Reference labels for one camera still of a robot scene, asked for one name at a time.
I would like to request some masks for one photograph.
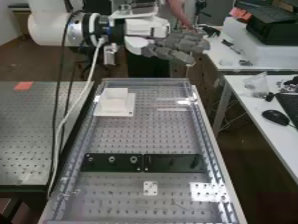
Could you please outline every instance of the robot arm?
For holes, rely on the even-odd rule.
[[[189,53],[201,53],[209,48],[208,42],[201,41],[203,34],[171,34],[171,24],[156,16],[159,8],[153,2],[141,0],[137,4],[135,0],[111,16],[77,13],[68,24],[65,46],[80,46],[84,41],[87,46],[95,47],[104,37],[107,45],[125,44],[133,54],[195,64]],[[34,40],[40,45],[60,46],[69,18],[63,1],[30,0],[30,6],[34,13],[28,27]]]

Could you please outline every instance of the gray floor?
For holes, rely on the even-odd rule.
[[[83,59],[76,58],[69,50],[65,55],[63,80],[71,77],[73,61]],[[40,47],[31,40],[24,41],[18,47],[0,50],[0,81],[56,81],[59,59],[60,48]],[[96,80],[127,77],[124,54],[120,62],[116,68],[99,67]],[[228,119],[241,112],[241,106],[236,105]],[[218,144],[249,223],[297,224],[297,185],[248,117],[220,134]],[[38,217],[30,213],[26,205],[20,212],[28,219],[19,215],[14,223],[36,223]]]

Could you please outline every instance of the desk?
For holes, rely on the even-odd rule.
[[[222,40],[226,39],[233,42],[232,38],[221,32],[220,37],[211,37],[208,41],[211,43],[211,50],[207,51],[207,55],[213,62],[220,72],[241,72],[241,71],[298,71],[298,64],[290,64],[286,61],[280,61],[272,66],[257,63],[253,66],[241,66],[240,60],[248,60],[245,53],[237,54],[226,45],[222,44]]]
[[[135,116],[93,117],[96,105],[91,106],[40,223],[44,220],[58,224],[105,220],[111,224],[143,220],[171,224],[184,220],[246,224],[196,87],[187,79],[108,79],[97,95],[104,88],[128,88],[136,93]],[[204,155],[208,172],[147,172],[151,165],[145,168],[145,164],[133,173],[84,172],[83,160],[95,153],[109,153],[115,157],[119,154],[175,157],[175,154],[199,153]],[[144,194],[147,181],[156,181],[159,196]],[[220,196],[218,199],[209,200],[204,196],[196,201],[192,182],[211,190],[204,194],[207,197],[212,194]],[[218,191],[218,186],[229,193]]]
[[[245,94],[248,93],[248,89],[245,89],[244,86],[244,79],[246,79],[248,77],[249,76],[241,75],[225,76],[225,88],[213,124],[214,134],[217,136],[220,132],[222,119],[233,92],[280,160],[282,161],[289,173],[292,174],[293,179],[298,183],[298,132],[293,127],[280,126],[262,117],[262,112],[265,110],[273,109],[284,113],[285,110],[282,109],[277,99],[274,99],[273,102],[266,102],[264,99],[253,98]],[[293,77],[294,75],[268,76],[270,91],[277,93],[277,82],[281,80],[290,80],[293,79]]]
[[[43,193],[51,171],[52,114],[58,84],[35,82],[32,87],[23,91],[14,89],[16,84],[15,82],[0,83],[2,197],[19,193]],[[84,82],[73,83],[71,104],[84,84]],[[68,82],[62,83],[58,123],[64,115],[68,85]],[[67,122],[64,143],[75,127],[91,87]]]

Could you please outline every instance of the person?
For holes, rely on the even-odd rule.
[[[165,0],[160,4],[159,16],[169,20],[172,28],[176,28],[177,22],[188,29],[193,29],[192,21],[184,12],[185,0]],[[169,61],[157,57],[147,58],[127,51],[128,75],[131,78],[168,78],[171,77]]]

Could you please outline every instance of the transparent enclosure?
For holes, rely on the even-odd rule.
[[[185,79],[108,79],[99,88],[136,93],[135,116],[93,117],[91,107],[48,208],[48,223],[238,223],[225,180]],[[83,172],[85,156],[200,155],[201,172]],[[159,185],[144,194],[144,182]]]

